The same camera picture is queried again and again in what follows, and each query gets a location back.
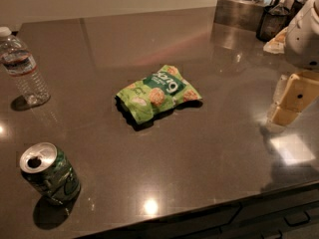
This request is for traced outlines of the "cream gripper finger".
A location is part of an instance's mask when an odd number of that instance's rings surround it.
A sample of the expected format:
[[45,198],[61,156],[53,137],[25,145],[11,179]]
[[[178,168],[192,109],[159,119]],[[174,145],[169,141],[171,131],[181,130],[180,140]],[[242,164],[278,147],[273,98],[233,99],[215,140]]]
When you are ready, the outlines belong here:
[[268,112],[270,123],[287,126],[319,97],[319,73],[301,71],[282,75]]

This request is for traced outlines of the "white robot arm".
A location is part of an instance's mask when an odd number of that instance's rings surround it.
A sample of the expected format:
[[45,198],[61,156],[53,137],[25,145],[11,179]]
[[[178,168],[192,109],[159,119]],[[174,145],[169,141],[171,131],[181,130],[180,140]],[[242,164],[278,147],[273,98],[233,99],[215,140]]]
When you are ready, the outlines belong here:
[[308,0],[289,23],[284,55],[299,72],[280,77],[267,114],[269,126],[293,123],[319,97],[319,0]]

